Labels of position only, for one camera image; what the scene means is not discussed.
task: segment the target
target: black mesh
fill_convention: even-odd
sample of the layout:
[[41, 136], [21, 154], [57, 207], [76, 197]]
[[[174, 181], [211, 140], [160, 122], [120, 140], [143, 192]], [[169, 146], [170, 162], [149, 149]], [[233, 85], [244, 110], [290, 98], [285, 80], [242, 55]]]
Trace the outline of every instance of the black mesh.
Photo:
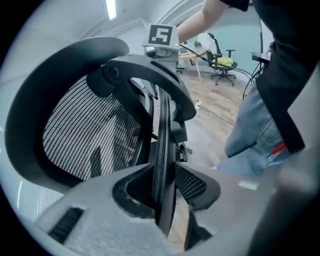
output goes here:
[[178, 165], [175, 166], [175, 184], [187, 202], [201, 196], [207, 189], [203, 180]]
[[129, 167], [140, 124], [111, 94], [97, 97], [86, 77], [58, 102], [43, 132], [49, 160], [82, 179]]

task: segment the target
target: power strip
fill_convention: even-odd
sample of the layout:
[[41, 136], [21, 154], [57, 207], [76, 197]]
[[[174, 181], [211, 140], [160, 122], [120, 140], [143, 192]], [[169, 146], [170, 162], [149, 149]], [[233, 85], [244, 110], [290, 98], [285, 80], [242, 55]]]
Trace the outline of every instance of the power strip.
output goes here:
[[194, 105], [195, 110], [200, 109], [201, 104], [202, 104], [202, 101], [199, 100], [199, 101]]

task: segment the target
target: ceiling light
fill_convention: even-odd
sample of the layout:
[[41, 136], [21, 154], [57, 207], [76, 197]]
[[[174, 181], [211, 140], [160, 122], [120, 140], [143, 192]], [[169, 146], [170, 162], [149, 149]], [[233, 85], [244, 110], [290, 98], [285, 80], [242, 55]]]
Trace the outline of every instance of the ceiling light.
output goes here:
[[116, 14], [116, 0], [105, 0], [106, 8], [108, 10], [109, 20], [117, 16]]

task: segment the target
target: red tag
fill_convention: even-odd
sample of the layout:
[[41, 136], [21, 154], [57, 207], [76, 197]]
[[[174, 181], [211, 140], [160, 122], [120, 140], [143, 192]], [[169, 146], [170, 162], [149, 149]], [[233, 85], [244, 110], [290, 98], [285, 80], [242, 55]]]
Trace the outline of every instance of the red tag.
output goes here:
[[281, 143], [279, 146], [277, 146], [274, 150], [272, 150], [271, 155], [274, 155], [282, 150], [284, 150], [286, 148], [286, 144], [283, 142]]

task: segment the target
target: desk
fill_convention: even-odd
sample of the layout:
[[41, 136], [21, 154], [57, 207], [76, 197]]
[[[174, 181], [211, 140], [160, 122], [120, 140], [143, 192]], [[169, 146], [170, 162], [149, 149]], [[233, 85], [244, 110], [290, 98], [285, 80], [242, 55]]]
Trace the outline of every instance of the desk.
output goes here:
[[[200, 56], [203, 56], [207, 52], [205, 50], [197, 50], [196, 53], [198, 55], [200, 55]], [[200, 74], [199, 64], [198, 64], [197, 58], [198, 58], [198, 56], [195, 55], [194, 53], [190, 53], [190, 54], [179, 56], [179, 60], [183, 60], [183, 61], [185, 61], [185, 60], [194, 60], [195, 61], [196, 70], [198, 71], [198, 76], [199, 76], [199, 80], [200, 80], [200, 83], [201, 83], [201, 74]]]

